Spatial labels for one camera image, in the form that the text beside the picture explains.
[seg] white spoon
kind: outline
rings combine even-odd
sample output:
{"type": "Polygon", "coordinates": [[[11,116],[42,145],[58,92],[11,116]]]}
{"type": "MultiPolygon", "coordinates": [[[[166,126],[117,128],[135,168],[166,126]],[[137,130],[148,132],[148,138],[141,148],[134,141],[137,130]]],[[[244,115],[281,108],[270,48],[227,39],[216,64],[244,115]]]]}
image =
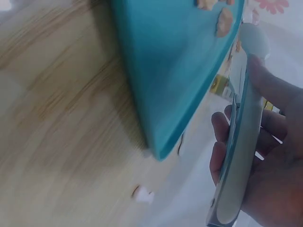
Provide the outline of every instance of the white spoon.
{"type": "MultiPolygon", "coordinates": [[[[253,24],[240,27],[241,45],[247,55],[262,59],[269,56],[269,41],[253,24]]],[[[232,227],[241,209],[246,185],[256,151],[262,116],[262,97],[252,86],[246,73],[241,104],[234,95],[227,153],[207,216],[210,227],[232,227]]]]}

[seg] teal plate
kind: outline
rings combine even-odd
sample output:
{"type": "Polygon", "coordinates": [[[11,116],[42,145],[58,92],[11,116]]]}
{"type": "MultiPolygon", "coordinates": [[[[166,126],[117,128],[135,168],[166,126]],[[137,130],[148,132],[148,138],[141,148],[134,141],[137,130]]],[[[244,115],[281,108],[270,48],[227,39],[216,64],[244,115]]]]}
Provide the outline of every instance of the teal plate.
{"type": "Polygon", "coordinates": [[[244,0],[198,9],[193,0],[112,0],[128,77],[148,145],[157,160],[171,152],[209,89],[242,17],[244,0]],[[223,7],[233,14],[217,38],[223,7]]]}

